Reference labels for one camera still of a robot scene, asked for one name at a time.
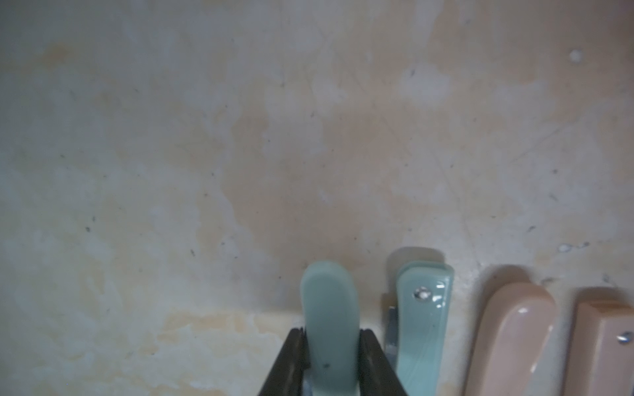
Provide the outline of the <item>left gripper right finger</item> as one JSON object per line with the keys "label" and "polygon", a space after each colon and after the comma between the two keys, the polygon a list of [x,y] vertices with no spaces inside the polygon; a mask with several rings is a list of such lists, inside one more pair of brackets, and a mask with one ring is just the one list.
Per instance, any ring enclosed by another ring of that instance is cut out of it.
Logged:
{"label": "left gripper right finger", "polygon": [[359,334],[358,383],[361,396],[407,395],[370,329],[361,329]]}

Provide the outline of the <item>pink folding knife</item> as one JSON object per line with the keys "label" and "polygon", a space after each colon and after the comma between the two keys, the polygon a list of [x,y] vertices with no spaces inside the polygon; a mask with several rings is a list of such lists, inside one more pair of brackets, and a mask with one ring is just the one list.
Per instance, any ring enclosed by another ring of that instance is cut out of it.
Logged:
{"label": "pink folding knife", "polygon": [[563,394],[633,394],[632,306],[617,300],[577,305]]}
{"label": "pink folding knife", "polygon": [[528,282],[503,285],[480,319],[465,395],[525,395],[557,315],[548,291]]}

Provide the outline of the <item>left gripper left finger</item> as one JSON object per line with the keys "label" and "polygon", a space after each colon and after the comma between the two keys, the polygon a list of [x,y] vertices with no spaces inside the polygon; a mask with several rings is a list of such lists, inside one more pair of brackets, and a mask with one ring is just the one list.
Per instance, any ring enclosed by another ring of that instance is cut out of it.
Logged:
{"label": "left gripper left finger", "polygon": [[309,366],[305,330],[292,328],[259,391],[259,396],[302,396],[304,372]]}

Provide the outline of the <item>mint folding knife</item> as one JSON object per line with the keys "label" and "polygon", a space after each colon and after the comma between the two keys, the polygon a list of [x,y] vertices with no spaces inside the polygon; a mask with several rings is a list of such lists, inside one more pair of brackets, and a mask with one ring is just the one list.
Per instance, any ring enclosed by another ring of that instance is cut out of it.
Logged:
{"label": "mint folding knife", "polygon": [[314,262],[300,282],[313,395],[358,392],[360,308],[349,271]]}

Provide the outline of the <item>light blue folding knife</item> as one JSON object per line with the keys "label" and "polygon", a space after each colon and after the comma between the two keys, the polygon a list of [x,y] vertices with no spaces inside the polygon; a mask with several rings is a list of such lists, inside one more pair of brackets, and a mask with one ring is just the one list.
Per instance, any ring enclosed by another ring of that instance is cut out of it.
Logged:
{"label": "light blue folding knife", "polygon": [[436,394],[453,279],[453,268],[438,262],[409,262],[397,273],[385,354],[406,394]]}

